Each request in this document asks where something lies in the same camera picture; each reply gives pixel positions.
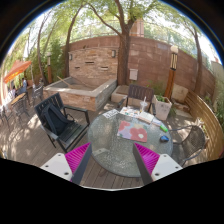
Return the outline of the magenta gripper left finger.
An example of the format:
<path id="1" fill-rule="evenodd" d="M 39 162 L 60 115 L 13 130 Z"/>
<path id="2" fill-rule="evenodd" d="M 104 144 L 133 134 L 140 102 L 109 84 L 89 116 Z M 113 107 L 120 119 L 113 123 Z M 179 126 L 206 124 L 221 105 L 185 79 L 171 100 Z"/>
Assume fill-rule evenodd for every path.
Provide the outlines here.
<path id="1" fill-rule="evenodd" d="M 66 161 L 72 171 L 71 181 L 73 183 L 80 184 L 91 154 L 91 143 L 81 145 L 65 154 Z"/>

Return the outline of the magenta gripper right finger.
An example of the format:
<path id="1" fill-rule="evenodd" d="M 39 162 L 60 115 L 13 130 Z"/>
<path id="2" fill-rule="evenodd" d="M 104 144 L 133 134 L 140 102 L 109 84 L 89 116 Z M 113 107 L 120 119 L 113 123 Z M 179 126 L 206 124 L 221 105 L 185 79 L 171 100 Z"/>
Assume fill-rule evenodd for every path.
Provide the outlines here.
<path id="1" fill-rule="evenodd" d="M 143 184 L 147 185 L 152 183 L 153 180 L 151 174 L 160 155 L 138 143 L 133 144 L 133 154 L 137 162 Z"/>

